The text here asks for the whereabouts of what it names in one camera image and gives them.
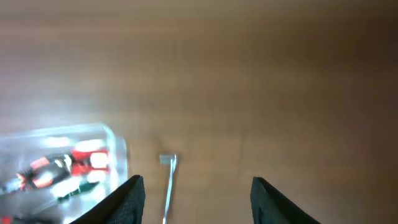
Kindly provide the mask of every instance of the green object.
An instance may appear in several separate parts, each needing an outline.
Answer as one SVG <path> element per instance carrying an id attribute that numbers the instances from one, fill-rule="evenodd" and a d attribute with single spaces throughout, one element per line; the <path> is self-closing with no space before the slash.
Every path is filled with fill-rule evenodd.
<path id="1" fill-rule="evenodd" d="M 58 197 L 57 202 L 62 203 L 66 200 L 69 200 L 73 196 L 80 195 L 81 193 L 89 192 L 89 191 L 93 190 L 93 188 L 95 188 L 98 184 L 99 184 L 99 182 L 94 182 L 94 183 L 85 182 L 83 184 L 80 184 L 79 188 L 77 188 L 76 190 L 66 194 L 63 197 Z"/>

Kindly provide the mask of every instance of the red object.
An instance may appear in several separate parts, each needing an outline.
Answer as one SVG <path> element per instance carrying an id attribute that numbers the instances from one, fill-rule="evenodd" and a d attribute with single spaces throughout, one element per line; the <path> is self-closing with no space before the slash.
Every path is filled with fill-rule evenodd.
<path id="1" fill-rule="evenodd" d="M 42 180 L 42 179 L 33 180 L 33 184 L 39 189 L 51 186 L 52 182 L 53 180 Z"/>
<path id="2" fill-rule="evenodd" d="M 70 175 L 78 176 L 78 175 L 86 174 L 86 173 L 94 171 L 94 170 L 109 171 L 109 168 L 108 167 L 94 168 L 94 167 L 86 165 L 86 164 L 76 164 L 76 165 L 72 166 L 72 168 L 70 170 Z"/>
<path id="3" fill-rule="evenodd" d="M 95 151 L 90 151 L 90 152 L 82 152 L 82 151 L 77 151 L 76 149 L 72 149 L 72 156 L 75 158 L 76 161 L 81 161 L 83 159 L 89 159 L 92 153 L 105 153 L 108 154 L 108 150 L 106 149 L 98 149 Z"/>
<path id="4" fill-rule="evenodd" d="M 1 224 L 11 224 L 13 218 L 12 217 L 2 217 L 1 218 Z"/>
<path id="5" fill-rule="evenodd" d="M 42 157 L 40 159 L 37 159 L 37 160 L 33 161 L 30 164 L 30 167 L 33 168 L 33 170 L 36 170 L 39 167 L 43 167 L 43 166 L 46 166 L 46 165 L 49 165 L 49 164 L 50 164 L 50 161 L 46 157 Z"/>

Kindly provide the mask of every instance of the metal pin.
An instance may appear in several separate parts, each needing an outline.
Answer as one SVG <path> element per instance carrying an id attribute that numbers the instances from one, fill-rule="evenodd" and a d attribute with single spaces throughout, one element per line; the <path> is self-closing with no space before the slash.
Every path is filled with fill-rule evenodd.
<path id="1" fill-rule="evenodd" d="M 176 154 L 160 155 L 159 159 L 160 159 L 160 164 L 170 165 L 169 186 L 167 187 L 166 203 L 164 207 L 164 216 L 163 216 L 163 224 L 167 224 L 167 216 L 169 214 L 170 200 L 173 189 L 173 176 L 175 168 L 177 166 L 177 155 Z"/>

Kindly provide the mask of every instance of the wooden surface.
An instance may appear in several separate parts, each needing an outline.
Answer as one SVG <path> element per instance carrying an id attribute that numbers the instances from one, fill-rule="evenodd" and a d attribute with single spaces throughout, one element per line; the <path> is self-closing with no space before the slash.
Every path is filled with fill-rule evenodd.
<path id="1" fill-rule="evenodd" d="M 252 223 L 254 176 L 322 223 L 398 222 L 394 7 L 112 2 L 1 8 L 2 133 L 108 124 L 144 223 L 163 152 L 181 158 L 170 224 Z"/>

